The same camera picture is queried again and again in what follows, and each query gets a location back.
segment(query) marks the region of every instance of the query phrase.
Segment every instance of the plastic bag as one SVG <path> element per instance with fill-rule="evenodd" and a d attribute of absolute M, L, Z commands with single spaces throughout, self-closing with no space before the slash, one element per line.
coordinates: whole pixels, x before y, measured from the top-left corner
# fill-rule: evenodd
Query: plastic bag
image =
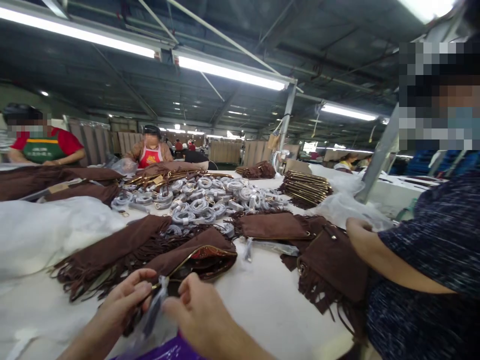
<path fill-rule="evenodd" d="M 388 217 L 383 215 L 371 204 L 362 204 L 354 196 L 361 191 L 365 184 L 358 176 L 342 176 L 333 178 L 330 185 L 333 195 L 327 196 L 316 207 L 307 210 L 305 215 L 320 215 L 339 228 L 347 228 L 348 218 L 362 219 L 371 224 L 373 231 L 383 231 L 393 227 Z"/>
<path fill-rule="evenodd" d="M 109 167 L 109 169 L 112 169 L 125 177 L 132 177 L 133 175 L 135 175 L 138 168 L 139 164 L 128 157 L 120 159 L 114 164 L 111 164 Z"/>
<path fill-rule="evenodd" d="M 36 273 L 123 227 L 121 215 L 89 196 L 0 202 L 0 281 Z"/>

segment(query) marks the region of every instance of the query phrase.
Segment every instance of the sleeve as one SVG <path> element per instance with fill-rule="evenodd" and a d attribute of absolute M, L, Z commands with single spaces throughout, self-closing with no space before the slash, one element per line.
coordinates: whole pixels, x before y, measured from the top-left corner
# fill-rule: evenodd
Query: sleeve
<path fill-rule="evenodd" d="M 433 281 L 480 297 L 480 191 L 471 187 L 443 197 L 413 220 L 378 233 L 398 257 Z"/>
<path fill-rule="evenodd" d="M 132 159 L 133 161 L 138 163 L 140 161 L 140 156 L 142 155 L 143 147 L 144 147 L 143 140 L 139 141 L 135 145 L 133 145 L 133 147 L 130 149 L 130 151 L 125 153 L 125 155 L 123 155 L 123 157 Z"/>
<path fill-rule="evenodd" d="M 172 153 L 170 152 L 169 146 L 166 143 L 162 142 L 160 144 L 160 148 L 161 148 L 161 157 L 163 158 L 163 161 L 172 162 L 174 158 L 172 156 Z"/>
<path fill-rule="evenodd" d="M 27 143 L 26 137 L 17 137 L 13 145 L 10 147 L 18 151 L 23 151 L 26 143 Z"/>
<path fill-rule="evenodd" d="M 71 132 L 63 129 L 58 133 L 58 146 L 65 153 L 66 156 L 70 156 L 76 153 L 78 150 L 83 149 L 84 146 L 80 143 L 75 135 Z"/>

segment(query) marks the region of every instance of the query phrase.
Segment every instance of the woman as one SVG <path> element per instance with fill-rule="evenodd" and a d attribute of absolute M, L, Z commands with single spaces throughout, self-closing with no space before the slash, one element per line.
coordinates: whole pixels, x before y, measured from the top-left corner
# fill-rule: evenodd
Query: woman
<path fill-rule="evenodd" d="M 160 129 L 154 125 L 143 127 L 144 139 L 137 142 L 123 157 L 138 163 L 139 169 L 160 162 L 172 162 L 169 146 L 160 142 Z"/>
<path fill-rule="evenodd" d="M 336 164 L 333 168 L 337 169 L 348 169 L 352 171 L 355 167 L 352 165 L 358 158 L 358 155 L 355 153 L 349 152 L 347 155 L 340 158 L 340 162 Z"/>
<path fill-rule="evenodd" d="M 3 118 L 13 129 L 21 128 L 8 152 L 11 163 L 78 165 L 85 157 L 85 149 L 75 135 L 51 126 L 32 106 L 10 103 L 3 110 Z"/>

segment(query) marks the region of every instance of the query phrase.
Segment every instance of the ceiling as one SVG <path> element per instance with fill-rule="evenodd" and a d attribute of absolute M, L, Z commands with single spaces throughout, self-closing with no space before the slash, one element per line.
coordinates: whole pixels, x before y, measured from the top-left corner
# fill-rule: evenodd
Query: ceiling
<path fill-rule="evenodd" d="M 29 1 L 44 6 L 41 0 Z M 183 46 L 262 68 L 165 0 L 145 0 Z M 68 0 L 67 12 L 156 39 L 167 34 L 137 0 Z M 399 43 L 424 26 L 397 0 L 179 0 L 183 6 L 258 55 L 282 75 L 298 79 L 306 95 L 389 117 L 396 104 Z M 278 123 L 286 91 L 180 69 L 164 51 L 149 59 L 29 26 L 0 20 L 0 74 L 44 89 L 92 115 L 185 122 L 203 129 L 245 129 L 267 135 Z M 296 97 L 288 135 L 311 139 L 317 102 Z M 321 112 L 315 140 L 371 148 L 385 128 Z"/>

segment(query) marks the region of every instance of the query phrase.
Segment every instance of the worker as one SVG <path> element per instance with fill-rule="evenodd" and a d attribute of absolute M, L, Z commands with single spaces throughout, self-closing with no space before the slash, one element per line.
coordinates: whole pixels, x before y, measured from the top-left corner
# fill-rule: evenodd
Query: worker
<path fill-rule="evenodd" d="M 338 164 L 335 164 L 333 167 L 335 170 L 344 168 L 352 171 L 355 167 L 352 165 L 353 162 L 355 162 L 358 158 L 358 155 L 355 153 L 349 152 L 347 155 L 342 156 L 340 158 L 340 162 Z"/>
<path fill-rule="evenodd" d="M 356 165 L 357 168 L 367 168 L 370 165 L 370 162 L 372 161 L 372 156 L 373 154 L 368 155 L 365 157 L 363 160 L 360 160 L 358 164 Z"/>
<path fill-rule="evenodd" d="M 33 106 L 9 103 L 3 110 L 3 118 L 17 133 L 8 152 L 11 163 L 79 165 L 85 157 L 85 149 L 75 135 L 51 126 Z"/>
<path fill-rule="evenodd" d="M 449 54 L 447 62 L 429 65 L 428 72 L 401 89 L 404 106 L 429 103 L 428 113 L 446 119 L 445 126 L 455 128 L 448 129 L 453 136 L 458 130 L 461 136 L 475 131 L 480 102 L 480 37 L 473 36 L 461 49 Z M 428 139 L 415 139 L 415 146 L 431 143 L 434 132 L 426 130 Z M 448 139 L 448 144 L 458 143 Z M 370 289 L 367 317 L 368 337 L 378 358 L 479 358 L 479 184 L 480 170 L 473 170 L 425 191 L 413 219 L 386 231 L 375 233 L 365 221 L 347 220 L 353 248 L 381 275 Z"/>
<path fill-rule="evenodd" d="M 148 310 L 152 285 L 158 278 L 148 268 L 134 271 L 116 286 L 102 306 L 57 360 L 103 360 L 125 330 L 137 306 Z M 230 316 L 212 284 L 191 273 L 178 288 L 180 298 L 169 297 L 161 310 L 179 328 L 182 337 L 209 360 L 274 360 Z"/>
<path fill-rule="evenodd" d="M 165 142 L 160 142 L 160 129 L 154 125 L 143 127 L 143 140 L 133 145 L 123 157 L 137 162 L 139 169 L 145 169 L 149 165 L 162 161 L 174 160 L 169 146 Z"/>

